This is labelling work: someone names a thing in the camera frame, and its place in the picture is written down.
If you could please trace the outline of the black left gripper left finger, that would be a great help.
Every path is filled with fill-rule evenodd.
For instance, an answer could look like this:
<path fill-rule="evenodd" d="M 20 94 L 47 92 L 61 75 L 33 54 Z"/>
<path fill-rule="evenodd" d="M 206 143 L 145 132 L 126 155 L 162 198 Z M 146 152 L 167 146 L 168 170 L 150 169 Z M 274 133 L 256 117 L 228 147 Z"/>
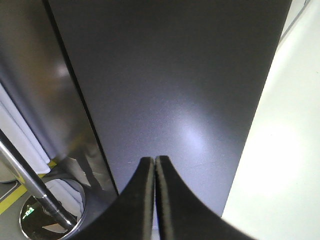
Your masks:
<path fill-rule="evenodd" d="M 143 157 L 130 181 L 92 224 L 72 240 L 150 240 L 153 228 L 155 163 Z"/>

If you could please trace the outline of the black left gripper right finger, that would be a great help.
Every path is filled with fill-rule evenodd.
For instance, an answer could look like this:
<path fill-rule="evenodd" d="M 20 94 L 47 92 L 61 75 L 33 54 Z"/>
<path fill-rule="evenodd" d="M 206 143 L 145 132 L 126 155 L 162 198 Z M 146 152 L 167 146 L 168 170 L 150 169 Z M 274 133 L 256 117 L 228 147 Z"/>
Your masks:
<path fill-rule="evenodd" d="M 162 240 L 251 240 L 211 211 L 165 155 L 155 160 L 155 202 Z"/>

